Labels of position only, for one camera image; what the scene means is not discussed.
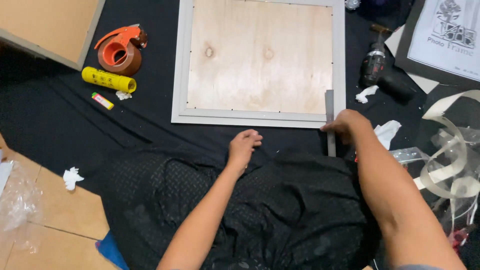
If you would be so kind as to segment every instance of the brown packing tape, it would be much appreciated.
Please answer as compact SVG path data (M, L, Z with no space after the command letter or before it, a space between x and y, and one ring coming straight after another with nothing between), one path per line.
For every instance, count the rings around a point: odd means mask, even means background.
M114 66L105 63L105 60L103 60L104 48L114 37L115 36L109 37L104 42L102 42L100 48L98 49L98 61L106 71L130 77L137 73L137 71L140 69L140 65L142 64L142 56L137 47L135 47L131 42L129 42L127 44L127 57L125 58L125 61Z

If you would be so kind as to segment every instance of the blue object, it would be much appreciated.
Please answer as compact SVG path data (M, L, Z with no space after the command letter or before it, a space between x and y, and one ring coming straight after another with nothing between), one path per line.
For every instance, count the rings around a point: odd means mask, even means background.
M120 251L117 248L117 243L111 231L105 235L103 240L99 240L95 243L95 247L107 260L111 261L118 268L122 270L129 270L127 263L123 259L123 256L120 254Z

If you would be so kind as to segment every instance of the cordless drill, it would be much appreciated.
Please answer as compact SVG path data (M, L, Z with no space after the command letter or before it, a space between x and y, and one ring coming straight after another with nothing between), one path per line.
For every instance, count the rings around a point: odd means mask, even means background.
M363 59L360 83L366 87L376 85L398 99L411 100L415 95L415 89L405 84L403 79L399 78L399 73L394 73L393 67L386 64L385 40L382 33L389 30L379 25L373 25L372 29L379 31L380 34Z

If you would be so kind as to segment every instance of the orange tape dispenser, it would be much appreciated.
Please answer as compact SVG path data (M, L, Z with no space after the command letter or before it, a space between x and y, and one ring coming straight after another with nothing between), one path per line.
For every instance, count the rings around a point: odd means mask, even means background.
M112 31L95 45L98 62L108 72L132 76L142 64L138 48L145 48L147 40L148 36L139 24Z

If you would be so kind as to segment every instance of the wooden board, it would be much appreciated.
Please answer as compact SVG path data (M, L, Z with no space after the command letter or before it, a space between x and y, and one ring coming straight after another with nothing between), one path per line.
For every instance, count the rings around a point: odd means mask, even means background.
M105 0L0 0L0 37L81 70Z
M332 7L195 0L187 108L325 114Z

